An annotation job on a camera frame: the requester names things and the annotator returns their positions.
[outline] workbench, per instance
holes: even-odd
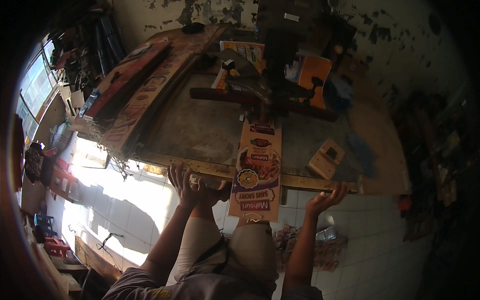
[[[233,178],[242,131],[239,104],[190,98],[190,88],[211,87],[218,69],[192,73],[161,109],[140,137],[143,147],[135,159],[150,165],[169,166],[183,160],[200,175]],[[346,181],[360,194],[400,195],[410,193],[408,171],[400,140],[384,100],[366,76],[340,67],[336,76],[346,75],[355,92],[353,107],[329,123],[296,113],[282,122],[281,183],[298,190],[331,190],[333,183]],[[362,175],[361,165],[347,143],[356,132],[376,156],[378,178]],[[322,143],[332,138],[345,150],[332,181],[322,179],[307,167]]]

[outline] white tile floor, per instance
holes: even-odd
[[[111,166],[105,170],[73,168],[83,194],[78,204],[59,197],[54,201],[47,194],[48,215],[55,217],[54,229],[72,248],[75,232],[69,228],[93,249],[110,232],[124,235],[113,236],[106,250],[98,251],[122,270],[143,263],[178,203],[175,190],[164,176],[142,170],[142,164],[140,170],[133,162],[130,166],[134,175],[125,182]],[[287,203],[280,207],[272,229],[278,230],[283,224],[301,226],[305,204],[315,195],[289,190]],[[214,217],[218,227],[231,234],[238,218],[227,216],[226,211],[228,203],[219,202]],[[405,221],[392,197],[348,195],[320,215],[318,227],[329,224],[349,241],[334,272],[312,275],[312,285],[322,290],[325,300],[413,298],[431,237],[402,242]],[[283,278],[280,274],[273,300],[280,299]],[[175,283],[172,276],[168,282]]]

